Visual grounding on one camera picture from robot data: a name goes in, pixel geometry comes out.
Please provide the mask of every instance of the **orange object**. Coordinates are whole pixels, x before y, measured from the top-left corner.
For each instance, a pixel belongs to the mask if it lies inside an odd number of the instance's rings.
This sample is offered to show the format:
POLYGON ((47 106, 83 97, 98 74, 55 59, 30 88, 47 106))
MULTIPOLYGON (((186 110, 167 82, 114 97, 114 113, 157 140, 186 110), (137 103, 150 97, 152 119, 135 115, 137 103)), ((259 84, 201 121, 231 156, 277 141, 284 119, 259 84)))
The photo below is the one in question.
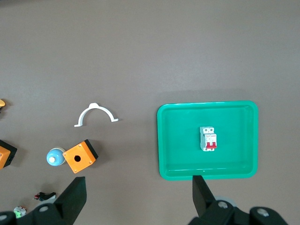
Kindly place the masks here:
POLYGON ((78 173, 92 165, 98 158, 98 155, 89 140, 85 140, 64 152, 63 156, 71 167, 73 173, 78 173))
POLYGON ((0 169, 10 165, 16 152, 17 149, 15 147, 0 140, 0 169))

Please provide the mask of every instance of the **metal screw head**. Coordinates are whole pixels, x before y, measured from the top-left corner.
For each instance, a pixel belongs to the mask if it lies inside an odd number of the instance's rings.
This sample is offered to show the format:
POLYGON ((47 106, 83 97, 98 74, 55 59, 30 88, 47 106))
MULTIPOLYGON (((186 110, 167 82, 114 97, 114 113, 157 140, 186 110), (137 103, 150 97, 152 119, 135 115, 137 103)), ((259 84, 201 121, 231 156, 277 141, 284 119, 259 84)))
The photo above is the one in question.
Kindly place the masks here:
POLYGON ((7 218, 7 215, 1 215, 0 216, 0 221, 5 220, 7 218))
POLYGON ((41 207, 38 211, 39 212, 45 212, 45 211, 47 211, 48 210, 48 206, 43 206, 43 207, 41 207))
POLYGON ((228 205, 225 202, 218 202, 217 204, 220 208, 227 209, 228 205))
POLYGON ((268 212, 266 210, 262 209, 262 208, 257 209, 257 212, 258 212, 259 215, 262 215, 264 217, 269 216, 268 212))

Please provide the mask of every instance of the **blue round object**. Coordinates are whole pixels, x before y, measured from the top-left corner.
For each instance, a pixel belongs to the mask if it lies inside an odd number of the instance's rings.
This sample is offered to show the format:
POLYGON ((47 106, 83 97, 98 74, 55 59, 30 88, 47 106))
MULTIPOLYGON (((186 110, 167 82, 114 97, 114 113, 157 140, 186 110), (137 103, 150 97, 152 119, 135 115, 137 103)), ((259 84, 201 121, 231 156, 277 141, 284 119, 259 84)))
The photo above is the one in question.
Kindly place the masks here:
POLYGON ((65 162, 65 158, 62 155, 63 152, 65 152, 65 150, 62 148, 51 149, 50 152, 48 152, 46 157, 49 165, 58 166, 63 164, 65 162))

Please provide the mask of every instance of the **black hole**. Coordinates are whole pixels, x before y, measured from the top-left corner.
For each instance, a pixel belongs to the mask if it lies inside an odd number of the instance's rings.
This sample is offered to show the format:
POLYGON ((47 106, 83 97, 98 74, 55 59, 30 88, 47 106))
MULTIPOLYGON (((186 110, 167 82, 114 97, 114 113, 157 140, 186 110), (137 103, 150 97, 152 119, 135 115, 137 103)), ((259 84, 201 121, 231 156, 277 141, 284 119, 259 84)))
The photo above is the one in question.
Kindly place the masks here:
POLYGON ((74 157, 74 160, 75 160, 76 162, 80 162, 81 158, 80 158, 80 156, 75 156, 75 157, 74 157))

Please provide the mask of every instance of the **orange and black box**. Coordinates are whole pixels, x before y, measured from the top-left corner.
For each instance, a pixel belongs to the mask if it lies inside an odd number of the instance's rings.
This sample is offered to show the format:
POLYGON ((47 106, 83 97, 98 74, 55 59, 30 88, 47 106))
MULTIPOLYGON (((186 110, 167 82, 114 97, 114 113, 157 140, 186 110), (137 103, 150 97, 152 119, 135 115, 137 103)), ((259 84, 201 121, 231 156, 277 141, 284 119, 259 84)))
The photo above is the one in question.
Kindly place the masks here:
POLYGON ((15 157, 17 149, 10 144, 0 140, 0 169, 10 165, 15 157))

